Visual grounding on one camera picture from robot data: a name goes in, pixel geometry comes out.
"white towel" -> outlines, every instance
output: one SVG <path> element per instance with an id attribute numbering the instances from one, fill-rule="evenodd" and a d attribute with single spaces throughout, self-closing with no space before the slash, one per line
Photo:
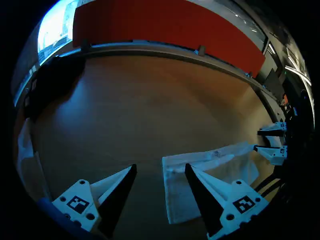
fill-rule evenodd
<path id="1" fill-rule="evenodd" d="M 179 154 L 162 158 L 167 215 L 170 224 L 197 218 L 200 212 L 184 174 L 186 163 L 227 183 L 242 179 L 251 184 L 258 176 L 247 142 L 207 151 Z"/>

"red panel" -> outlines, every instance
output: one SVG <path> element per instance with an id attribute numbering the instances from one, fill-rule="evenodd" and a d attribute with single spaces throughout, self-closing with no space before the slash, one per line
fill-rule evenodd
<path id="1" fill-rule="evenodd" d="M 230 22 L 186 0 L 96 0 L 76 9 L 73 45 L 143 39 L 206 53 L 258 74 L 264 55 Z"/>

